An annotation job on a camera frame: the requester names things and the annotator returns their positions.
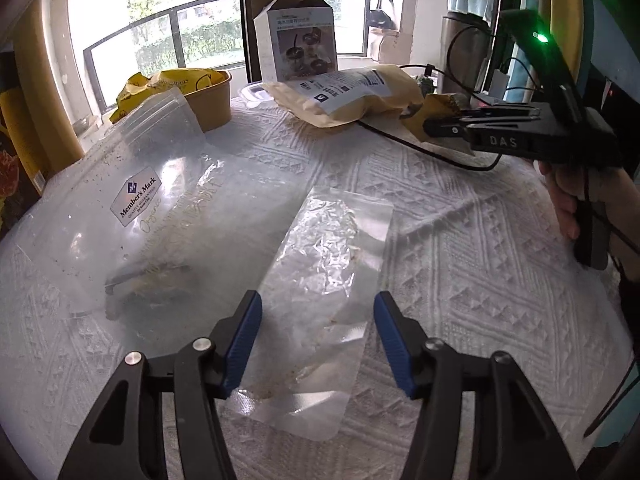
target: white tag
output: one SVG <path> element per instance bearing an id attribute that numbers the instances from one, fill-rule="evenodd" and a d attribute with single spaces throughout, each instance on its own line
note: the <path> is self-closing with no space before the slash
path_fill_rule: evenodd
<path id="1" fill-rule="evenodd" d="M 111 204 L 111 212 L 123 226 L 129 225 L 148 207 L 161 185 L 158 174 L 145 168 L 124 183 Z"/>
<path id="2" fill-rule="evenodd" d="M 365 95 L 390 97 L 392 94 L 382 76 L 372 68 L 329 72 L 304 81 L 289 81 L 287 85 L 317 102 L 328 114 Z"/>

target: table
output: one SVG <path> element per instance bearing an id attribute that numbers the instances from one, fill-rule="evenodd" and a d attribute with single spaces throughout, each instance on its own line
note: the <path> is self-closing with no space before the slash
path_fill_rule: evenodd
<path id="1" fill-rule="evenodd" d="M 247 110 L 237 100 L 232 112 L 231 123 L 207 134 L 221 150 L 291 173 L 307 189 L 320 184 L 390 200 L 380 289 L 460 352 L 510 352 L 574 462 L 584 459 L 595 435 L 583 440 L 582 432 L 624 375 L 630 347 L 612 308 L 615 284 L 574 261 L 528 162 L 505 156 L 492 172 L 469 173 L 356 125 L 319 130 L 280 108 Z M 0 423 L 34 474 L 50 480 L 132 348 L 95 314 L 69 317 L 68 300 L 18 242 L 11 233 L 0 246 Z M 166 453 L 177 479 L 171 402 Z M 472 438 L 469 398 L 464 406 L 456 478 L 466 478 Z M 220 408 L 238 478 L 278 480 L 399 478 L 418 410 L 396 388 L 374 330 L 335 438 L 300 439 Z"/>

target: green hedge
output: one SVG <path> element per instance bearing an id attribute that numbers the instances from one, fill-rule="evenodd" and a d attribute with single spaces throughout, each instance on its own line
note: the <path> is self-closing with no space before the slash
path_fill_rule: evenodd
<path id="1" fill-rule="evenodd" d="M 212 23 L 182 32 L 185 59 L 200 59 L 242 48 L 240 20 Z M 138 68 L 151 76 L 176 66 L 174 40 L 171 36 L 144 44 L 136 51 Z"/>

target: green light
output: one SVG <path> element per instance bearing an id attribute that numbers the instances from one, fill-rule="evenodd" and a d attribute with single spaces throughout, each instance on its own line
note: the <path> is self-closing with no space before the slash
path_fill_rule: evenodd
<path id="1" fill-rule="evenodd" d="M 537 32 L 533 33 L 533 37 L 536 38 L 540 43 L 548 43 L 549 42 L 549 38 L 546 37 L 544 34 L 538 34 Z"/>

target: beige package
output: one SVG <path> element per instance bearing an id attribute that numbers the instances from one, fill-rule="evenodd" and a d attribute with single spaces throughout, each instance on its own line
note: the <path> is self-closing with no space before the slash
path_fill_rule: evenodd
<path id="1" fill-rule="evenodd" d="M 402 110 L 422 103 L 418 84 L 396 65 L 351 68 L 263 86 L 280 106 L 318 128 L 351 123 L 367 113 Z"/>

